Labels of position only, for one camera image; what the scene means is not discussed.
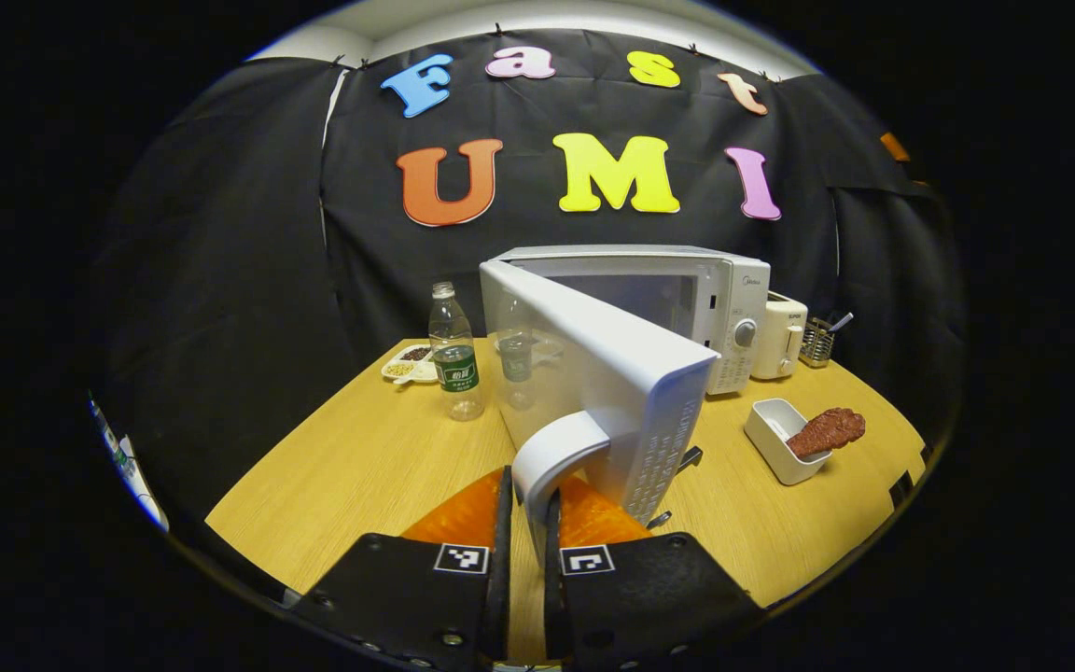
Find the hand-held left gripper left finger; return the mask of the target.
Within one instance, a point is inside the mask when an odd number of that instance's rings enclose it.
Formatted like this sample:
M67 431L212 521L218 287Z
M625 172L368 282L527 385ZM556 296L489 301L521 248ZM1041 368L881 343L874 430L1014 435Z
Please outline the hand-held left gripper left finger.
M508 654L508 467L468 487L475 543L364 533L295 607L293 621L370 659L358 671L491 671Z

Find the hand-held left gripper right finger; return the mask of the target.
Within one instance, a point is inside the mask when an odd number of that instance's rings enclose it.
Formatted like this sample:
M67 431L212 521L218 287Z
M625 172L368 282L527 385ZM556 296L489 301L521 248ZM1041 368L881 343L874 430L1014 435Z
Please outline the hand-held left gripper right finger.
M654 535L580 477L546 523L546 650L565 671L703 671L765 621L696 537Z

